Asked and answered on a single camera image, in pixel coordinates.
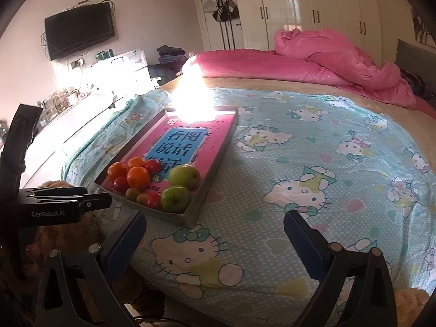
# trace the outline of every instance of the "green apple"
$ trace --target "green apple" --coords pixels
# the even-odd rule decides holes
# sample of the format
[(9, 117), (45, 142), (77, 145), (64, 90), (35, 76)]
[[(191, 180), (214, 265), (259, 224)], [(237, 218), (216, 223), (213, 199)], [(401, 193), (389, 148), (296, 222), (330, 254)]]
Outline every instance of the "green apple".
[(189, 189), (170, 186), (162, 192), (161, 204), (165, 213), (183, 214), (191, 200)]
[(188, 189), (195, 189), (200, 181), (200, 172), (192, 165), (177, 166), (168, 173), (168, 182), (172, 186), (185, 186)]

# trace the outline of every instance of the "blue gripper pad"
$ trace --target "blue gripper pad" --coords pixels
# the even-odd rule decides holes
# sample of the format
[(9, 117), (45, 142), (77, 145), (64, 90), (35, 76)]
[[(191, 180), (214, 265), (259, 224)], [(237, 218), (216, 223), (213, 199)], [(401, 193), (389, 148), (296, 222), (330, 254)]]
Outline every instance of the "blue gripper pad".
[(309, 276), (323, 281), (332, 258), (326, 239), (318, 230), (310, 228), (296, 210), (285, 214), (283, 226)]
[(119, 280), (124, 274), (146, 229), (145, 215), (134, 211), (120, 229), (104, 240), (99, 265), (109, 284)]

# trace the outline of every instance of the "screw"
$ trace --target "screw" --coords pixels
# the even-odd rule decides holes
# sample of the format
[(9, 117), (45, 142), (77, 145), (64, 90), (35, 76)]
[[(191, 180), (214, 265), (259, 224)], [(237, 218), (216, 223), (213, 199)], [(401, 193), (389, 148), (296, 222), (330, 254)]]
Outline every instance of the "screw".
[(342, 250), (342, 245), (337, 242), (332, 242), (330, 243), (330, 248), (335, 252), (339, 252), (340, 250)]
[(58, 249), (53, 249), (50, 251), (49, 256), (54, 258), (59, 254), (59, 250)]
[(98, 243), (94, 243), (91, 244), (90, 247), (88, 248), (88, 251), (90, 251), (91, 253), (96, 253), (100, 250), (100, 245)]
[(382, 251), (380, 251), (380, 249), (378, 249), (377, 247), (373, 247), (371, 249), (371, 252), (373, 255), (376, 255), (376, 256), (382, 255)]

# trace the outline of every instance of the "wall-mounted television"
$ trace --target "wall-mounted television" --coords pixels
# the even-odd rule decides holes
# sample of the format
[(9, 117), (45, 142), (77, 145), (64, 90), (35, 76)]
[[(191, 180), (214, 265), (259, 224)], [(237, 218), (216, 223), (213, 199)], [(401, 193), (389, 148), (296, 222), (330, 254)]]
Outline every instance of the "wall-mounted television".
[(66, 57), (115, 36), (109, 2), (75, 7), (44, 20), (50, 60)]

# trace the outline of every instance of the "box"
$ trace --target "box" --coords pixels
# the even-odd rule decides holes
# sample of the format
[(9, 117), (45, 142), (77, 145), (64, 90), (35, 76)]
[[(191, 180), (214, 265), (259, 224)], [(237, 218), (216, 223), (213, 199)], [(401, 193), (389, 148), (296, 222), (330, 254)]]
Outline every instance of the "box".
[[(215, 107), (215, 111), (217, 114), (213, 121), (188, 124), (178, 117), (175, 110), (163, 110), (121, 149), (95, 183), (146, 215), (155, 215), (177, 226), (193, 227), (239, 121), (237, 108)], [(113, 182), (107, 178), (107, 169), (118, 161), (127, 164), (129, 159), (137, 156), (156, 158), (163, 163), (162, 171), (152, 177), (149, 186), (143, 191), (146, 194), (161, 193), (169, 186), (167, 178), (171, 168), (183, 164), (197, 167), (201, 183), (196, 190), (191, 191), (192, 201), (183, 214), (163, 213), (145, 207), (113, 190)]]

